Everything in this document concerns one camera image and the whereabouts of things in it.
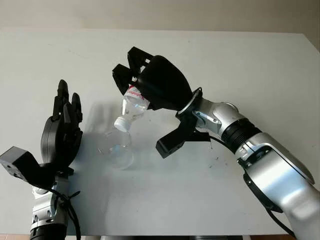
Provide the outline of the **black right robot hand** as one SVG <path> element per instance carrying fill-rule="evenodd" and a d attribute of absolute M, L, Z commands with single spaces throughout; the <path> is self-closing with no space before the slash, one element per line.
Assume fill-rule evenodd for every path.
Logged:
<path fill-rule="evenodd" d="M 129 67 L 117 64 L 112 77 L 122 95 L 129 86 L 136 87 L 150 102 L 152 110 L 182 110 L 193 94 L 190 85 L 169 60 L 161 55 L 151 55 L 137 47 L 127 53 Z"/>

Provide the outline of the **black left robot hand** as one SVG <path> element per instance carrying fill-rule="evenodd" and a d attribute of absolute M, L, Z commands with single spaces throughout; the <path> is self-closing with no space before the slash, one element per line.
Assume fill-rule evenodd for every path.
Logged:
<path fill-rule="evenodd" d="M 40 141 L 43 163 L 54 172 L 67 173 L 82 140 L 83 120 L 80 96 L 75 92 L 69 100 L 68 84 L 61 79 L 54 97 L 52 115 L 46 120 Z"/>

